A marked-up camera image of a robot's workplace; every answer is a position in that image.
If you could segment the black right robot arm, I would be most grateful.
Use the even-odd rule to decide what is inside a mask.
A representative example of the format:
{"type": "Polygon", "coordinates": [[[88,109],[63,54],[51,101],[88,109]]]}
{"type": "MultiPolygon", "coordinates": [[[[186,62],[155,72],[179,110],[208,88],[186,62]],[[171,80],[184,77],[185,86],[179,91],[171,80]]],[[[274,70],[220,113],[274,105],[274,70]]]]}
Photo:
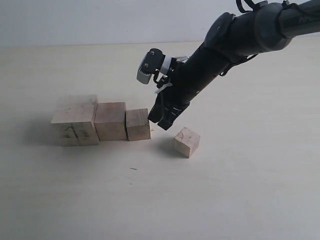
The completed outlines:
{"type": "Polygon", "coordinates": [[[148,119],[164,130],[190,105],[211,81],[257,55],[284,49],[297,36],[320,30],[320,3],[302,4],[287,0],[254,3],[250,10],[237,1],[240,15],[223,13],[208,30],[204,41],[187,57],[169,57],[150,49],[136,78],[156,83],[156,99],[148,119]]]}

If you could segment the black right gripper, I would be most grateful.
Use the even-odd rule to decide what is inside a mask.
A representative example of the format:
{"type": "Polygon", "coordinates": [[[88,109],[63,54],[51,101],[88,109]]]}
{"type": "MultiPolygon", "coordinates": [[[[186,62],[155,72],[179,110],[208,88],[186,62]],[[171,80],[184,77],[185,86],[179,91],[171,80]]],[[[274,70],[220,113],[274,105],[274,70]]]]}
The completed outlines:
{"type": "Polygon", "coordinates": [[[159,93],[148,119],[167,131],[190,101],[228,66],[224,55],[208,48],[198,48],[186,62],[168,58],[155,49],[154,70],[163,77],[157,82],[159,93]]]}

